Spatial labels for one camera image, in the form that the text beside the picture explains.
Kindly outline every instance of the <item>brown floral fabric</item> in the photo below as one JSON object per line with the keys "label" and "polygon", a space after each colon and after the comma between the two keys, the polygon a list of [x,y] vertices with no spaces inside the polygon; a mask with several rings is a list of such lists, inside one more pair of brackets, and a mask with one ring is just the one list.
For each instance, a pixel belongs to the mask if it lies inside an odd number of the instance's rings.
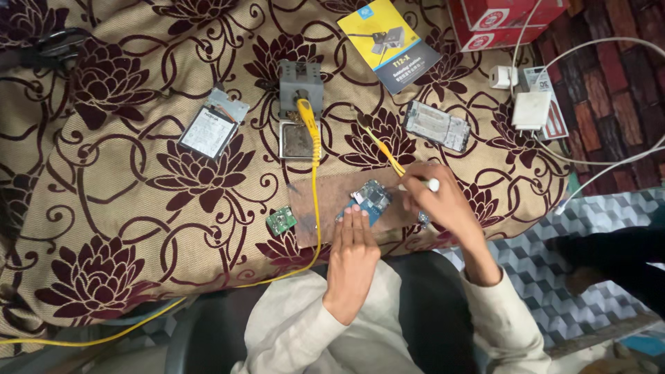
{"label": "brown floral fabric", "polygon": [[[289,204],[287,184],[311,172],[278,156],[281,59],[321,64],[320,176],[390,166],[355,106],[400,163],[450,166],[488,239],[530,227],[561,199],[569,166],[513,131],[507,91],[487,86],[511,51],[460,53],[443,3],[395,0],[442,59],[390,96],[336,24],[367,1],[9,0],[0,51],[64,27],[90,36],[71,70],[0,73],[0,338],[43,337],[49,324],[98,323],[308,264],[314,248],[265,223]],[[531,65],[529,49],[518,61]],[[251,110],[212,161],[177,139],[219,82]],[[414,99],[471,124],[463,154],[404,131]],[[385,254],[455,243],[436,223],[376,238]],[[39,348],[0,345],[0,355]]]}

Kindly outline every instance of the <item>white power adapter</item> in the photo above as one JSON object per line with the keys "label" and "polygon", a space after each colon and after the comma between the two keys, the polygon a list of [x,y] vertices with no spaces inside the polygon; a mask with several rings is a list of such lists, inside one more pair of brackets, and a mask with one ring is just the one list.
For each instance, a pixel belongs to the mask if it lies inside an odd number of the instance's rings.
{"label": "white power adapter", "polygon": [[547,124],[552,92],[518,93],[513,111],[515,130],[541,130]]}
{"label": "white power adapter", "polygon": [[497,65],[489,71],[489,86],[493,89],[507,90],[511,83],[513,87],[517,86],[518,81],[517,68]]}

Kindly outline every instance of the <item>white cable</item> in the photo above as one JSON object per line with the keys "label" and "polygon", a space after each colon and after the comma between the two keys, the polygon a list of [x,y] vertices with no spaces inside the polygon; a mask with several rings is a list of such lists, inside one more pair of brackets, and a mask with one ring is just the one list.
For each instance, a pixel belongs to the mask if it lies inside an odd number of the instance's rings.
{"label": "white cable", "polygon": [[[533,134],[533,138],[536,140],[536,142],[538,142],[538,144],[540,144],[543,147],[545,152],[549,153],[551,156],[554,156],[554,157],[558,158],[559,160],[564,160],[564,161],[567,161],[567,162],[574,162],[575,164],[585,164],[585,165],[601,165],[601,166],[604,166],[604,165],[614,165],[614,164],[616,164],[616,162],[594,162],[594,161],[572,160],[570,158],[565,158],[564,156],[561,156],[560,154],[557,154],[556,152],[554,152],[551,149],[547,148],[547,146],[544,145],[540,141],[540,139],[538,139],[538,136],[536,136],[536,134]],[[649,150],[656,149],[656,147],[660,146],[663,143],[663,141],[665,141],[665,135],[662,138],[660,138],[660,140],[656,144],[654,144],[653,147],[649,148]]]}
{"label": "white cable", "polygon": [[[538,2],[536,2],[536,4],[534,5],[533,9],[531,10],[531,13],[529,14],[529,17],[527,18],[526,22],[524,22],[524,26],[522,26],[522,30],[520,31],[520,33],[519,33],[519,37],[517,38],[517,43],[515,44],[515,52],[514,52],[514,54],[513,54],[513,64],[511,65],[511,73],[513,72],[513,70],[516,69],[516,64],[517,64],[517,52],[519,51],[519,44],[520,44],[520,42],[522,41],[522,36],[524,36],[524,31],[527,29],[527,26],[529,25],[529,22],[530,22],[530,20],[531,20],[531,17],[534,15],[534,13],[536,12],[536,8],[538,8],[538,6],[540,5],[540,3],[541,3],[542,1],[543,1],[543,0],[538,0]],[[638,43],[638,44],[641,44],[641,45],[646,45],[647,47],[653,49],[653,50],[656,51],[659,55],[661,55],[661,56],[663,56],[663,57],[665,58],[665,51],[663,51],[659,46],[657,46],[657,45],[655,45],[655,44],[653,44],[653,43],[649,43],[648,41],[643,41],[642,39],[629,38],[629,37],[611,37],[611,38],[603,38],[603,39],[598,39],[598,40],[589,41],[589,42],[586,42],[586,43],[580,44],[580,45],[578,45],[578,46],[576,46],[576,47],[573,47],[573,48],[569,49],[568,51],[565,51],[564,53],[560,54],[559,56],[555,57],[552,61],[550,61],[547,65],[545,65],[545,67],[543,68],[543,70],[541,70],[541,72],[540,72],[540,73],[538,74],[538,76],[536,77],[535,82],[538,82],[538,80],[541,78],[541,76],[543,75],[543,73],[544,73],[545,71],[547,71],[547,69],[549,69],[549,67],[550,67],[553,63],[556,63],[558,60],[562,59],[564,56],[567,56],[567,55],[569,55],[569,54],[571,54],[571,53],[577,51],[577,50],[580,49],[580,48],[583,48],[583,47],[586,47],[586,46],[589,46],[589,45],[593,45],[593,44],[603,43],[603,42],[606,42],[606,41],[631,41],[631,42],[633,42],[633,43]],[[511,98],[512,98],[513,100],[515,100],[515,91],[513,90],[513,85],[510,85],[510,96],[511,96]],[[547,153],[549,153],[550,155],[552,155],[552,156],[554,156],[554,157],[556,157],[556,158],[559,158],[560,160],[564,160],[564,161],[566,161],[566,162],[574,162],[574,163],[577,163],[577,164],[586,164],[586,165],[609,165],[608,168],[605,168],[603,171],[601,171],[601,172],[599,172],[598,174],[594,175],[591,179],[587,180],[586,183],[584,183],[582,186],[580,186],[580,188],[578,188],[577,190],[575,190],[575,191],[574,191],[574,192],[568,197],[568,200],[566,200],[563,204],[561,204],[561,205],[555,210],[555,214],[556,214],[556,215],[561,215],[561,214],[563,213],[563,211],[566,209],[566,205],[568,204],[568,202],[571,201],[571,198],[573,198],[573,196],[575,196],[576,194],[578,194],[578,193],[579,193],[584,187],[588,186],[591,182],[593,182],[594,180],[596,180],[599,176],[605,174],[606,172],[608,172],[609,170],[611,170],[611,169],[613,169],[613,168],[616,168],[616,167],[619,166],[619,165],[628,164],[628,163],[630,163],[630,162],[637,161],[637,160],[639,160],[639,159],[641,159],[641,158],[643,158],[643,157],[648,156],[649,154],[651,154],[651,153],[653,153],[653,152],[658,152],[659,150],[664,150],[664,149],[665,149],[665,147],[659,147],[659,146],[665,141],[665,135],[663,135],[663,137],[660,138],[660,140],[659,140],[656,144],[654,144],[654,146],[651,147],[649,150],[647,150],[647,151],[645,151],[645,152],[642,152],[642,153],[640,153],[640,154],[636,154],[635,156],[628,157],[627,159],[625,159],[625,160],[623,160],[623,161],[619,161],[619,162],[591,162],[591,161],[572,160],[572,159],[570,159],[570,158],[565,158],[564,156],[561,156],[560,154],[557,154],[557,153],[555,153],[554,151],[552,151],[552,150],[550,150],[549,148],[547,148],[547,147],[546,147],[546,146],[545,146],[545,145],[544,145],[544,144],[538,139],[538,137],[535,135],[535,133],[532,132],[532,136],[533,136],[533,138],[538,142],[538,144],[540,144],[540,145],[543,147],[543,150],[545,150],[545,151],[546,151]]]}
{"label": "white cable", "polygon": [[[519,42],[522,41],[522,36],[524,36],[524,31],[527,29],[527,25],[529,24],[531,18],[533,17],[533,14],[536,13],[536,8],[542,3],[543,0],[538,0],[536,4],[533,6],[533,9],[531,10],[531,13],[529,13],[529,16],[527,17],[527,20],[524,22],[524,26],[522,26],[522,31],[519,32],[519,36],[517,37],[517,43],[515,44],[515,53],[513,54],[513,64],[511,65],[510,73],[512,74],[513,71],[517,68],[517,52],[519,51]],[[513,77],[510,77],[510,97],[515,100],[515,90],[513,89]]]}
{"label": "white cable", "polygon": [[593,182],[594,180],[596,180],[596,178],[598,178],[599,176],[605,174],[605,172],[610,171],[610,169],[616,168],[616,167],[619,166],[619,165],[628,164],[628,163],[630,163],[630,162],[637,161],[637,160],[639,160],[640,158],[643,158],[643,157],[647,156],[647,155],[650,154],[650,153],[657,152],[657,151],[659,151],[659,150],[664,150],[664,149],[665,149],[665,146],[663,146],[663,147],[658,147],[658,148],[652,148],[652,149],[650,149],[650,150],[647,150],[646,152],[642,152],[642,153],[640,153],[640,154],[636,154],[635,156],[628,157],[627,159],[625,159],[625,160],[623,160],[623,161],[619,161],[619,162],[613,164],[612,166],[610,166],[610,167],[608,167],[608,168],[605,168],[602,172],[599,172],[598,174],[594,175],[593,177],[591,177],[591,179],[587,180],[586,183],[584,183],[582,186],[580,186],[578,189],[576,189],[575,192],[573,192],[573,193],[568,197],[568,200],[566,200],[563,204],[561,204],[561,205],[560,205],[560,206],[554,211],[554,214],[560,216],[560,215],[563,213],[563,211],[566,210],[566,205],[568,205],[568,202],[571,201],[571,199],[573,198],[573,196],[577,195],[577,194],[578,194],[578,193],[579,193],[584,187],[588,186],[591,182]]}

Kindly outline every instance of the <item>wooden board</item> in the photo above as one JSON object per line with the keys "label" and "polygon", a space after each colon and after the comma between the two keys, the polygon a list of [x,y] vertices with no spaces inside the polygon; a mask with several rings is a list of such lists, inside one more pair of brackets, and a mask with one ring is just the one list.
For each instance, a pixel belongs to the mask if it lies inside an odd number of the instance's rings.
{"label": "wooden board", "polygon": [[[351,192],[360,190],[365,182],[376,179],[386,188],[395,187],[399,176],[391,168],[367,170],[352,174],[342,174],[317,178],[317,196],[319,197],[319,214],[321,219],[321,243],[333,240],[335,217],[351,200]],[[298,247],[306,248],[317,244],[316,217],[312,197],[312,181],[300,180],[288,185],[291,211],[298,220],[295,233]],[[392,203],[372,226],[374,233],[394,228],[409,226],[418,219],[413,213],[404,210],[402,193],[391,188]]]}

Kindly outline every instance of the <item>wall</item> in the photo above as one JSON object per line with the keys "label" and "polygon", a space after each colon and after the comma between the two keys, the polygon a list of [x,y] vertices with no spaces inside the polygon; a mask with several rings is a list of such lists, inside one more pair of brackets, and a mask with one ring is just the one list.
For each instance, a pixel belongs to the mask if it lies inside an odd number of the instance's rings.
{"label": "wall", "polygon": [[[665,0],[571,0],[534,42],[546,63],[594,39],[623,36],[665,49]],[[665,134],[665,58],[629,42],[582,48],[549,69],[573,158],[617,161],[641,153]],[[604,166],[576,164],[581,183]],[[585,195],[661,185],[665,151],[606,173]]]}

